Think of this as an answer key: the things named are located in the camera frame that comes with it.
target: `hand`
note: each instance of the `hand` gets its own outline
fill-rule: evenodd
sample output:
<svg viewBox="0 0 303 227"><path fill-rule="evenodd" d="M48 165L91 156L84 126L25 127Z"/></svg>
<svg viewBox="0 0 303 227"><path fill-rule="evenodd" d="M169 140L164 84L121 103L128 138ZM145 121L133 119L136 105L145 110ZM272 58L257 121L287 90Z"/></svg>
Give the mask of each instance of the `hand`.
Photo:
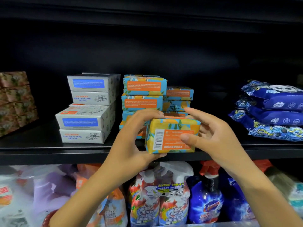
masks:
<svg viewBox="0 0 303 227"><path fill-rule="evenodd" d="M211 114L187 107L189 118L199 120L200 136L192 134L180 135L181 140L189 145L205 151L210 157L223 167L232 177L243 177L245 169L255 164L242 148L230 126L223 120Z"/></svg>
<svg viewBox="0 0 303 227"><path fill-rule="evenodd" d="M134 177L148 164L164 154L149 154L147 151L139 151L135 145L136 137L146 121L153 118L164 118L161 111L144 109L137 111L118 133L115 142L101 166L110 169L112 178L117 180L118 186Z"/></svg>

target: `red spray cap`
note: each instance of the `red spray cap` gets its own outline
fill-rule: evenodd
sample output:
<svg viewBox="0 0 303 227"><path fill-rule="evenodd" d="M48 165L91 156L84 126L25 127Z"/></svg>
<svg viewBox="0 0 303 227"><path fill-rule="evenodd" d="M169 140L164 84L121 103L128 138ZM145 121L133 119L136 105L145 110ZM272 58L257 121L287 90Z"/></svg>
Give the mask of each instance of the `red spray cap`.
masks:
<svg viewBox="0 0 303 227"><path fill-rule="evenodd" d="M215 161L210 160L210 161L200 161L200 163L203 165L201 170L200 170L200 175L204 175L206 172L208 172L211 175L218 175L219 174L219 169L220 165L215 163Z"/></svg>
<svg viewBox="0 0 303 227"><path fill-rule="evenodd" d="M255 160L253 162L263 173L267 170L267 168L272 166L271 162L268 159Z"/></svg>

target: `forearm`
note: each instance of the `forearm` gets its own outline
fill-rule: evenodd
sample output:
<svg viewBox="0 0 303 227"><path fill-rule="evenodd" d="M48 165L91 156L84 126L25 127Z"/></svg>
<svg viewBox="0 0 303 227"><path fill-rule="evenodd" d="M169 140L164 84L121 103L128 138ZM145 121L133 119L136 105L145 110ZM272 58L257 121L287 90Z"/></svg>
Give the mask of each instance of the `forearm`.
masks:
<svg viewBox="0 0 303 227"><path fill-rule="evenodd" d="M303 226L303 221L281 192L256 166L251 166L246 176L236 180L260 226Z"/></svg>
<svg viewBox="0 0 303 227"><path fill-rule="evenodd" d="M98 206L115 189L110 172L101 168L51 218L50 227L86 227Z"/></svg>

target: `blue bag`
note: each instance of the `blue bag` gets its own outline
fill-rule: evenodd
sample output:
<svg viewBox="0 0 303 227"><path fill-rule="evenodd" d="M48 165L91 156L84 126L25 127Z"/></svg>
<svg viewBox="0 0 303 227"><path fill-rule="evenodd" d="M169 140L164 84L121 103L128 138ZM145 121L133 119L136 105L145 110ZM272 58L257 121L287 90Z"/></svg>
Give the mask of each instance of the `blue bag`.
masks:
<svg viewBox="0 0 303 227"><path fill-rule="evenodd" d="M294 86L250 80L242 91L253 96L265 109L303 111L303 90Z"/></svg>
<svg viewBox="0 0 303 227"><path fill-rule="evenodd" d="M248 130L248 135L293 142L303 141L303 129L298 126L264 125L249 117L245 110L233 110L229 116L241 123Z"/></svg>
<svg viewBox="0 0 303 227"><path fill-rule="evenodd" d="M236 107L246 110L247 113L263 124L303 126L302 112L261 109L260 103L247 97L240 98L236 102Z"/></svg>

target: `black shelf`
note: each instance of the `black shelf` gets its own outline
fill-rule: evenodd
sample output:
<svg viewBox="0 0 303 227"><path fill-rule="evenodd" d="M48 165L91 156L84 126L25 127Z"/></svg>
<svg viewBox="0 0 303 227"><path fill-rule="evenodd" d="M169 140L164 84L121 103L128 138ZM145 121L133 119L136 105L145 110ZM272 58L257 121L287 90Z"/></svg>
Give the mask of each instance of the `black shelf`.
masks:
<svg viewBox="0 0 303 227"><path fill-rule="evenodd" d="M236 33L292 33L298 0L0 0L0 18Z"/></svg>
<svg viewBox="0 0 303 227"><path fill-rule="evenodd" d="M104 144L62 143L57 121L37 122L0 138L0 165L101 163L118 133L114 128ZM283 143L247 135L239 138L252 159L303 158L303 143ZM143 140L137 140L145 150ZM169 153L162 161L210 160L203 151Z"/></svg>

